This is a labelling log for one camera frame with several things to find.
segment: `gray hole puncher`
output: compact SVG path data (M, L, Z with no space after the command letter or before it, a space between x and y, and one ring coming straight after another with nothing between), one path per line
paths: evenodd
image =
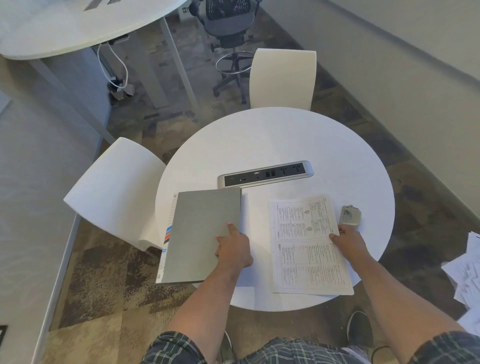
M361 211L352 205L343 206L340 213L340 224L351 225L357 228L360 225Z

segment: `person's left hand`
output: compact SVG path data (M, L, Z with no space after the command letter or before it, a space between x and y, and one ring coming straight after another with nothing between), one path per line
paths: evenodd
M238 267L240 270L251 266L253 257L250 254L250 240L247 235L240 233L231 222L227 226L230 236L216 237L218 249L215 255L218 256L218 264Z

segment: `gray folder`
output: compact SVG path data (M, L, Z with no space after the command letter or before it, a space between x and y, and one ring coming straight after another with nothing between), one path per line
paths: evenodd
M241 189L178 194L161 283L202 282L216 267L217 235L229 235L227 222L240 229Z

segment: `plaid shirt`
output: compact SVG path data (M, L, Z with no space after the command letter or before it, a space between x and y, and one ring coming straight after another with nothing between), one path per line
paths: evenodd
M273 339L235 364L361 364L346 352L301 339ZM409 364L480 363L480 337L447 332L418 348ZM206 364L197 346L179 332L165 332L150 345L141 364Z

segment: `forearm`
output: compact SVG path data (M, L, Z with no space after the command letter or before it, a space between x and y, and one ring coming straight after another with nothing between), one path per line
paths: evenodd
M373 258L354 267L378 322L401 364L438 334L464 329L448 315L397 281Z
M228 308L241 268L217 265L180 307L169 331L188 336L211 364L215 362L227 324Z

